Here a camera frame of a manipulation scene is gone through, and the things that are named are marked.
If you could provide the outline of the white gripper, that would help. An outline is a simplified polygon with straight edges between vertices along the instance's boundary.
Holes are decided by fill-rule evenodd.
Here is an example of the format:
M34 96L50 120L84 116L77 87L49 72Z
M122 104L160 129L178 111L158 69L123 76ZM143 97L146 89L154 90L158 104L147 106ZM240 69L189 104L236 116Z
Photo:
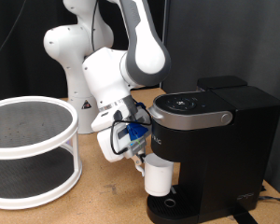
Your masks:
M105 158L110 162L129 159L133 154L130 149L131 138L125 124L118 124L114 129L108 128L98 132L97 140ZM139 150L134 155L134 163L141 165L145 161L146 151Z

